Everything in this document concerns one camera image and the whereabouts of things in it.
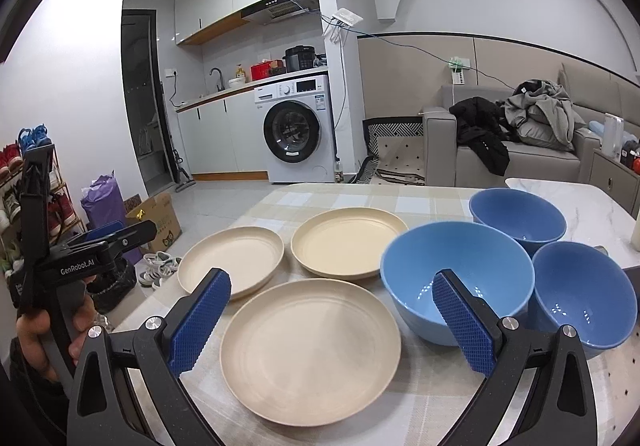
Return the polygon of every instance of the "washing machine door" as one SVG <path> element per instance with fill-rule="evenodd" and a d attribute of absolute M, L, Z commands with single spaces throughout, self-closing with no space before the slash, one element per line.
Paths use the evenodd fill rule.
<path fill-rule="evenodd" d="M 273 105 L 264 118 L 264 140 L 271 153 L 284 162 L 309 158 L 320 141 L 316 113 L 299 102 Z"/>

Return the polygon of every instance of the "blue shoe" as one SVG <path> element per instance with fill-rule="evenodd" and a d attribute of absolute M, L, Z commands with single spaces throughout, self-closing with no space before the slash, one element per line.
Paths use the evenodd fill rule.
<path fill-rule="evenodd" d="M 20 153 L 24 155 L 25 152 L 33 150 L 36 147 L 36 143 L 33 140 L 33 134 L 30 128 L 23 128 L 18 134 L 18 144 L 20 144 Z"/>
<path fill-rule="evenodd" d="M 33 129 L 33 142 L 36 146 L 45 146 L 51 144 L 51 139 L 47 136 L 47 127 L 43 124 Z"/>

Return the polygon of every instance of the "cardboard box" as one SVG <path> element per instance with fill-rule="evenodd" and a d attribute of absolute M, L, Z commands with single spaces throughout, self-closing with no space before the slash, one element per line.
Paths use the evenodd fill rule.
<path fill-rule="evenodd" d="M 156 224 L 158 236 L 145 246 L 150 252 L 166 251 L 182 233 L 168 193 L 149 197 L 144 202 L 140 202 L 140 195 L 135 195 L 125 200 L 124 205 L 130 225 L 143 220 L 152 220 Z"/>

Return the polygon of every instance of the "pile of clothes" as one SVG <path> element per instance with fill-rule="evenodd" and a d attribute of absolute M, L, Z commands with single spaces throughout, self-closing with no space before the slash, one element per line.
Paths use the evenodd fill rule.
<path fill-rule="evenodd" d="M 466 144 L 489 172 L 504 176 L 509 152 L 504 140 L 572 152 L 574 130 L 586 126 L 562 85 L 544 80 L 520 84 L 511 97 L 492 103 L 480 97 L 453 105 L 458 144 Z"/>

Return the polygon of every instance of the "human hand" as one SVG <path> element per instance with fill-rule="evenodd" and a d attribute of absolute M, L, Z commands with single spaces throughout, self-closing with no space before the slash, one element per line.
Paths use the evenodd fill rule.
<path fill-rule="evenodd" d="M 90 283 L 95 276 L 85 278 L 85 283 Z M 94 323 L 95 308 L 94 301 L 88 294 L 84 295 L 84 304 L 76 311 L 73 317 L 73 324 L 79 331 L 78 337 L 69 345 L 69 355 L 74 360 L 74 364 L 78 364 L 80 351 L 86 338 L 86 331 Z M 20 348 L 24 359 L 35 369 L 41 376 L 49 381 L 58 381 L 58 375 L 49 363 L 49 359 L 40 343 L 40 336 L 46 334 L 50 328 L 49 313 L 45 310 L 33 311 L 23 314 L 16 322 L 16 330 Z"/>

